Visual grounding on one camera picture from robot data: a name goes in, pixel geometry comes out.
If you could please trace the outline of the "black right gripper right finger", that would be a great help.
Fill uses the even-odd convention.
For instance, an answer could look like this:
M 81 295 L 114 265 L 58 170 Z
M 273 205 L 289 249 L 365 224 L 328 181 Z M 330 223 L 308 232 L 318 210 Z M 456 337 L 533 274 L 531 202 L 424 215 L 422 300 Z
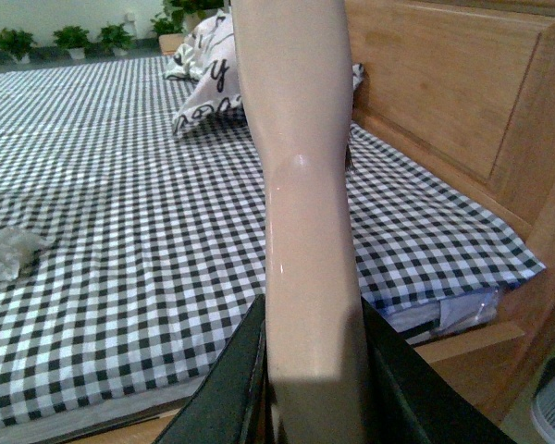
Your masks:
M 379 443 L 512 443 L 367 301 L 364 329 Z

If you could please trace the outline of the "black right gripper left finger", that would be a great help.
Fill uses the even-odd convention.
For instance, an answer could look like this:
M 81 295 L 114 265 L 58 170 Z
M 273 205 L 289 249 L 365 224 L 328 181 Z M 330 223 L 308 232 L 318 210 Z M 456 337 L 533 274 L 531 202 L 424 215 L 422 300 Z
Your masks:
M 270 443 L 265 297 L 256 297 L 203 383 L 157 443 Z

